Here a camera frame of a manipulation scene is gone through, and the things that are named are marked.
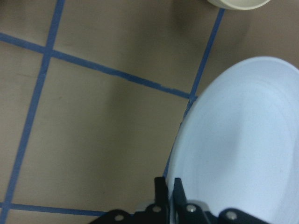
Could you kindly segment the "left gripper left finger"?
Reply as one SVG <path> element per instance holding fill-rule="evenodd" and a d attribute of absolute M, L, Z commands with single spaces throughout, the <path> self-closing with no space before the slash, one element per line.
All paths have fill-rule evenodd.
<path fill-rule="evenodd" d="M 134 214 L 124 210 L 111 210 L 90 224 L 167 224 L 169 222 L 168 187 L 164 177 L 154 179 L 154 201 L 143 210 L 137 209 Z"/>

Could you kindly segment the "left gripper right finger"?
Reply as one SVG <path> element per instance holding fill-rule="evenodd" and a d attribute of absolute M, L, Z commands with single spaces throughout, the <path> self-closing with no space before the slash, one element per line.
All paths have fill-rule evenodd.
<path fill-rule="evenodd" d="M 209 209 L 187 201 L 180 178 L 174 179 L 173 215 L 176 224 L 265 224 L 266 222 L 238 209 L 228 208 L 213 215 Z"/>

